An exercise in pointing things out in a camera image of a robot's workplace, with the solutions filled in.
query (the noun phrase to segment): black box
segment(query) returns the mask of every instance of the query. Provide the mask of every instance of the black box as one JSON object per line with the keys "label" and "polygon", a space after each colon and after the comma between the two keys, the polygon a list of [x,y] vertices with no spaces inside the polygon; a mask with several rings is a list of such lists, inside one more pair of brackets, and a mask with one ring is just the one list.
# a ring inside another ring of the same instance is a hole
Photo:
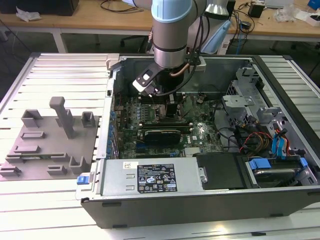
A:
{"label": "black box", "polygon": [[261,4],[254,4],[252,3],[250,5],[248,15],[252,18],[260,18],[263,10],[265,9],[266,5],[261,5]]}
{"label": "black box", "polygon": [[244,155],[234,152],[206,152],[196,153],[193,157],[196,157],[198,167],[203,168],[206,173],[207,182],[202,183],[204,190],[255,188],[244,161],[248,158]]}
{"label": "black box", "polygon": [[226,5],[226,9],[228,10],[230,18],[231,18],[232,12],[235,9],[235,5],[236,5],[236,0],[229,0],[227,5]]}
{"label": "black box", "polygon": [[2,14],[15,14],[16,6],[26,12],[72,16],[79,0],[0,0]]}

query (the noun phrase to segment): red wire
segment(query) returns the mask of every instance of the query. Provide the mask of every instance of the red wire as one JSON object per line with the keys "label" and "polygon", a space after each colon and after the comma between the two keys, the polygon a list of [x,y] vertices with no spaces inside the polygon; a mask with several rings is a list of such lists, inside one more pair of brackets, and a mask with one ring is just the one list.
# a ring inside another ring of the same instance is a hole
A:
{"label": "red wire", "polygon": [[248,137],[246,138],[246,140],[244,141],[244,144],[243,144],[243,145],[245,145],[245,144],[247,143],[247,141],[251,138],[251,136],[252,136],[253,134],[257,134],[257,135],[259,135],[259,134],[267,135],[268,138],[272,139],[271,136],[270,136],[269,134],[265,133],[265,132],[261,132],[261,131],[259,131],[259,132],[253,132],[253,133],[249,134],[249,136],[248,136]]}

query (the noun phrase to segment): electronic device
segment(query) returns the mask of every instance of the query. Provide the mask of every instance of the electronic device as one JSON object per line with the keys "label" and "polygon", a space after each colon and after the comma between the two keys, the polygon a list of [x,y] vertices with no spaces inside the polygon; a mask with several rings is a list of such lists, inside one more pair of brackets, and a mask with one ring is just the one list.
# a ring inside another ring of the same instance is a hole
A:
{"label": "electronic device", "polygon": [[262,12],[264,11],[266,5],[261,3],[251,3],[248,15],[252,18],[260,18]]}
{"label": "electronic device", "polygon": [[320,27],[320,15],[310,15],[305,21],[313,27]]}
{"label": "electronic device", "polygon": [[248,22],[248,21],[241,21],[239,23],[239,27],[242,29],[242,30],[249,30],[251,28],[251,23]]}
{"label": "electronic device", "polygon": [[26,12],[72,16],[79,0],[0,0],[0,12],[15,14],[17,8]]}
{"label": "electronic device", "polygon": [[282,9],[286,5],[294,4],[294,0],[264,0],[264,4],[269,9]]}
{"label": "electronic device", "polygon": [[312,8],[313,10],[317,10],[320,8],[320,1],[319,0],[310,0],[308,2],[308,6]]}
{"label": "electronic device", "polygon": [[170,102],[132,86],[152,55],[109,57],[114,95],[76,191],[100,228],[287,216],[320,201],[320,139],[275,78],[295,71],[284,58],[201,56]]}
{"label": "electronic device", "polygon": [[226,9],[228,10],[230,18],[231,18],[232,12],[235,9],[235,5],[236,5],[236,0],[229,0],[227,5],[226,5]]}

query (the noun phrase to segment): blue latch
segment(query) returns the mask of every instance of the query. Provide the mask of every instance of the blue latch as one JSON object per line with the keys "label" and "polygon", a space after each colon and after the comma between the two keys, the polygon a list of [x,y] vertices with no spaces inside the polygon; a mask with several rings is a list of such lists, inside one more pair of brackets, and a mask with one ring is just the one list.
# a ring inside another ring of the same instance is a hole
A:
{"label": "blue latch", "polygon": [[89,179],[90,179],[89,176],[78,176],[78,177],[76,178],[76,184],[78,184],[78,185],[86,185],[86,184],[89,184]]}
{"label": "blue latch", "polygon": [[254,158],[249,161],[250,168],[255,169],[270,169],[271,165],[267,158]]}
{"label": "blue latch", "polygon": [[301,157],[301,158],[300,158],[300,163],[301,163],[301,165],[302,165],[303,168],[308,167],[307,160],[306,160],[304,157]]}

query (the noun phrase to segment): warning label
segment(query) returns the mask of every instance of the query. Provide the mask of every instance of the warning label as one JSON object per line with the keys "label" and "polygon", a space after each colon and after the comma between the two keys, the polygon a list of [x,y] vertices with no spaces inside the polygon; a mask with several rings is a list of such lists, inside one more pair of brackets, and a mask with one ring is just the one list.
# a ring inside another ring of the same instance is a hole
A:
{"label": "warning label", "polygon": [[173,164],[138,165],[138,192],[141,194],[177,192]]}

